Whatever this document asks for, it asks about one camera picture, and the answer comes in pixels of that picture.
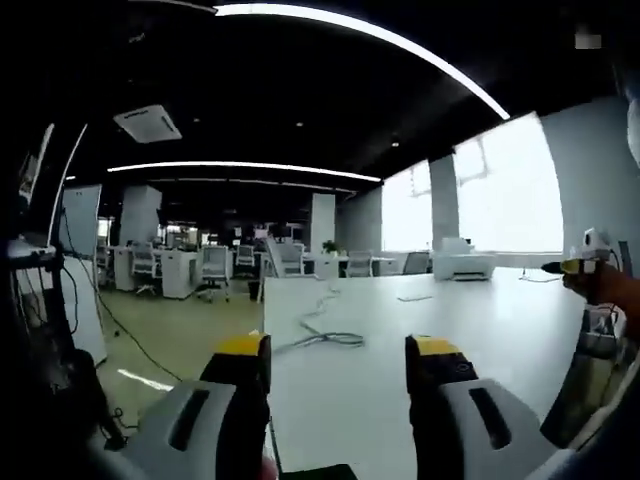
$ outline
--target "printer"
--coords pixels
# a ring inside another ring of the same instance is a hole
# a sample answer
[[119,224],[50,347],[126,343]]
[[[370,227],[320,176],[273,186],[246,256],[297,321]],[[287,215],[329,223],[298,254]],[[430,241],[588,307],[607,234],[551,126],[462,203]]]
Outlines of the printer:
[[436,280],[489,280],[494,268],[495,256],[474,252],[464,238],[443,238],[441,250],[433,252]]

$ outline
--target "bright window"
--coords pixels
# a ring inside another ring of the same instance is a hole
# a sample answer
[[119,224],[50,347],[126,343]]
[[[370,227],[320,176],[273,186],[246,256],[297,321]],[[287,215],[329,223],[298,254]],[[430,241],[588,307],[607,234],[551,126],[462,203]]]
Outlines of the bright window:
[[382,249],[430,248],[431,178],[427,160],[385,180],[382,187]]
[[562,252],[558,179],[535,114],[459,145],[454,167],[460,236],[476,250]]

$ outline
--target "floor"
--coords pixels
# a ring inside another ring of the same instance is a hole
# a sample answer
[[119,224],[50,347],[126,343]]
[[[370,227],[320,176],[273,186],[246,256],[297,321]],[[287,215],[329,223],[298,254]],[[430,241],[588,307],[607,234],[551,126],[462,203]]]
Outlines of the floor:
[[[117,321],[156,362],[181,379],[197,379],[219,342],[261,328],[262,304],[249,299],[246,283],[235,282],[230,291],[229,303],[222,292],[211,303],[195,295],[171,300],[103,290],[101,296]],[[146,358],[104,308],[102,328],[107,360],[98,367],[98,377],[111,409],[121,408],[123,423],[135,425],[165,394],[163,386],[175,385],[177,380]]]

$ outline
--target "white table surface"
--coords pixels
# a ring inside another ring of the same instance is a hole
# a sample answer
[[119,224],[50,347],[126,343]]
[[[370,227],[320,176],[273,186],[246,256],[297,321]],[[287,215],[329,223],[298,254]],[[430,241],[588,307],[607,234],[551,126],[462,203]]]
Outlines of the white table surface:
[[[497,268],[489,282],[435,282],[432,275],[331,281],[268,278],[265,331],[273,348],[320,331],[347,331],[366,345],[321,343],[276,354],[269,398],[285,472],[349,464],[361,480],[416,478],[405,384],[404,338],[445,337],[544,420],[570,366],[584,301],[562,282],[519,281]],[[534,278],[549,278],[541,271]],[[401,298],[433,298],[402,302]]]

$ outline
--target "green plant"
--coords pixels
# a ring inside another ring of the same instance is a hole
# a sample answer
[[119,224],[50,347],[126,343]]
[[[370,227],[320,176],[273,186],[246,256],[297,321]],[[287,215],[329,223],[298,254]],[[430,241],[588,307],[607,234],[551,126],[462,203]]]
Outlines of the green plant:
[[333,240],[327,240],[322,244],[322,249],[327,253],[337,252],[338,244]]

